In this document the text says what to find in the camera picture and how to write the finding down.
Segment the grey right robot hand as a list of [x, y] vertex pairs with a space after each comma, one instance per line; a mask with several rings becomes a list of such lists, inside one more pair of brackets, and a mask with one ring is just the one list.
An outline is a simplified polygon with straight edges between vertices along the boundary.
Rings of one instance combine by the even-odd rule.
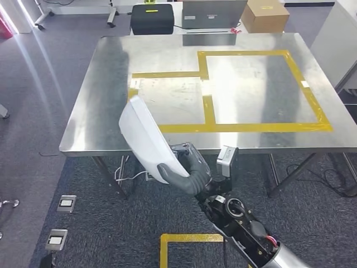
[[178, 189], [189, 195], [197, 195], [202, 192], [211, 179], [211, 173], [207, 162], [192, 143], [182, 143], [180, 147], [185, 148], [179, 152], [179, 162], [186, 164], [188, 177], [175, 173], [165, 163], [157, 165], [160, 175]]

